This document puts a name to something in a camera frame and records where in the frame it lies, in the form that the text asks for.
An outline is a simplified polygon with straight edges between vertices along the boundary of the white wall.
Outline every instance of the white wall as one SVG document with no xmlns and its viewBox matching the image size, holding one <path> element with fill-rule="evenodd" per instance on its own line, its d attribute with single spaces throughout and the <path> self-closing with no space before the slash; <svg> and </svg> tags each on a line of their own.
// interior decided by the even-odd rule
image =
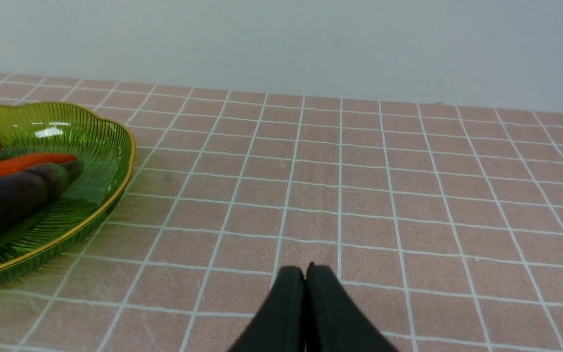
<svg viewBox="0 0 563 352">
<path fill-rule="evenodd" d="M 0 72 L 563 111 L 563 0 L 0 0 Z"/>
</svg>

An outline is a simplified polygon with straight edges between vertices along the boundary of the orange carrot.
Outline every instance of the orange carrot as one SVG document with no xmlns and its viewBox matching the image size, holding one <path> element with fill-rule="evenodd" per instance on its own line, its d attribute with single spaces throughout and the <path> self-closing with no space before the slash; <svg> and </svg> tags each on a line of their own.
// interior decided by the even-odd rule
<svg viewBox="0 0 563 352">
<path fill-rule="evenodd" d="M 69 154 L 32 153 L 0 161 L 0 177 L 41 163 L 67 163 L 77 158 Z"/>
</svg>

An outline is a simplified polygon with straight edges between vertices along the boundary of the green glass plate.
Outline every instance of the green glass plate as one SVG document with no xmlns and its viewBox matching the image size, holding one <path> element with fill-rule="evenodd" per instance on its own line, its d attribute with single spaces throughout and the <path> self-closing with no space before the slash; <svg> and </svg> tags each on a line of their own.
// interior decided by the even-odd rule
<svg viewBox="0 0 563 352">
<path fill-rule="evenodd" d="M 34 271 L 96 229 L 130 180 L 135 144 L 119 123 L 66 103 L 0 105 L 0 158 L 73 154 L 80 178 L 58 200 L 0 235 L 0 285 Z"/>
</svg>

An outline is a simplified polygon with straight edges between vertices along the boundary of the eggplant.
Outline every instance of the eggplant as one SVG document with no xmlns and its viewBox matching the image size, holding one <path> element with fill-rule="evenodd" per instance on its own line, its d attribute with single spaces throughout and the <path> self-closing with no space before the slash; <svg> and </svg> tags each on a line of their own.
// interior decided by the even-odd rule
<svg viewBox="0 0 563 352">
<path fill-rule="evenodd" d="M 0 234 L 62 196 L 84 169 L 81 160 L 43 163 L 0 177 Z"/>
</svg>

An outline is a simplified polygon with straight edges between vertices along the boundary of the gold plate rim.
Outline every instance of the gold plate rim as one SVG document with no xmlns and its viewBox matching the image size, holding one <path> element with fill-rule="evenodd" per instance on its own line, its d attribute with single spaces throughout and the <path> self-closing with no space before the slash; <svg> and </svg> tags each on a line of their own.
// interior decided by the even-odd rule
<svg viewBox="0 0 563 352">
<path fill-rule="evenodd" d="M 0 264 L 0 271 L 5 270 L 5 269 L 7 269 L 7 268 L 9 268 L 13 265 L 18 264 L 18 263 L 22 263 L 24 261 L 27 261 L 28 259 L 31 259 L 34 256 L 38 256 L 41 253 L 43 253 L 47 250 L 50 250 L 51 248 L 59 245 L 60 243 L 62 243 L 66 239 L 71 238 L 71 236 L 74 236 L 74 234 L 76 234 L 80 229 L 82 229 L 83 227 L 88 225 L 88 223 L 90 223 L 94 219 L 98 218 L 101 214 L 103 214 L 103 212 L 110 205 L 112 205 L 116 201 L 117 198 L 119 198 L 119 196 L 121 196 L 123 194 L 123 191 L 125 191 L 125 187 L 127 187 L 127 184 L 129 183 L 130 178 L 131 178 L 132 173 L 133 173 L 133 170 L 134 170 L 134 158 L 136 156 L 136 142 L 134 141 L 133 134 L 122 123 L 117 122 L 117 121 L 113 121 L 113 120 L 108 120 L 106 118 L 102 118 L 100 116 L 97 116 L 97 114 L 94 113 L 93 111 L 88 110 L 85 107 L 81 107 L 80 105 L 71 104 L 71 103 L 63 103 L 63 102 L 36 102 L 36 103 L 28 103 L 28 104 L 22 104 L 22 105 L 1 105 L 0 104 L 0 108 L 18 109 L 18 108 L 22 108 L 22 107 L 27 107 L 29 105 L 63 105 L 63 106 L 69 106 L 69 107 L 76 107 L 77 109 L 81 109 L 81 110 L 84 110 L 87 113 L 89 113 L 90 116 L 92 116 L 92 118 L 96 118 L 97 120 L 105 121 L 105 122 L 108 122 L 108 123 L 113 123 L 114 125 L 123 129 L 127 133 L 128 137 L 130 138 L 130 149 L 131 149 L 130 160 L 128 162 L 127 174 L 123 178 L 123 181 L 121 182 L 119 187 L 116 189 L 116 191 L 114 191 L 114 193 L 112 193 L 112 196 L 110 196 L 110 198 L 108 198 L 105 202 L 103 202 L 103 204 L 101 204 L 101 206 L 97 210 L 95 210 L 95 212 L 93 212 L 91 215 L 89 215 L 83 221 L 78 223 L 78 225 L 73 227 L 71 230 L 65 232 L 64 234 L 62 234 L 58 238 L 54 239 L 53 241 L 51 241 L 51 242 L 49 242 L 49 243 L 47 243 L 47 244 L 45 244 L 41 247 L 38 247 L 37 249 L 34 249 L 31 252 L 25 253 L 22 256 L 14 258 L 11 261 L 7 261 L 5 263 Z"/>
</svg>

